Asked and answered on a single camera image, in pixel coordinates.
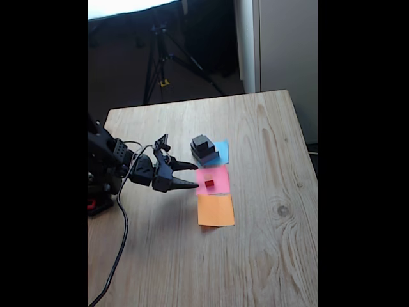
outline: red cube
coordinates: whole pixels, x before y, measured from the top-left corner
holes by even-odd
[[[215,182],[213,180],[208,180],[205,181],[204,184],[206,185],[206,187],[213,187],[215,185]]]
[[[213,181],[213,177],[211,175],[205,175],[204,184],[206,187],[213,187],[215,185],[215,182]]]

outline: red part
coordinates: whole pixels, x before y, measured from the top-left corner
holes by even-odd
[[[88,200],[87,210],[95,209],[96,200]]]
[[[207,180],[204,182],[206,187],[213,187],[215,185],[215,182],[213,180]]]

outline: pink sticky note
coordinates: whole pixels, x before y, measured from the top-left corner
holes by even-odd
[[[212,187],[206,187],[205,175],[211,175],[215,183]],[[230,193],[230,183],[228,169],[226,165],[217,168],[201,168],[196,170],[196,182],[199,187],[196,188],[196,195],[212,195]]]

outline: wood knot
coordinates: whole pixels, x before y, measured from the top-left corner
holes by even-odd
[[[288,215],[288,212],[289,212],[289,210],[288,210],[288,208],[287,208],[286,206],[280,206],[280,207],[277,209],[277,211],[278,211],[279,215],[282,216],[282,217],[287,216],[287,215]]]

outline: yellow tag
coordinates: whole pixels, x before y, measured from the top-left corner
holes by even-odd
[[[165,81],[163,81],[163,82],[161,81],[161,82],[160,82],[160,87],[161,87],[161,88],[164,88],[165,86],[167,86],[167,85],[169,85],[169,84],[170,84],[169,81],[168,81],[167,79],[165,79]]]

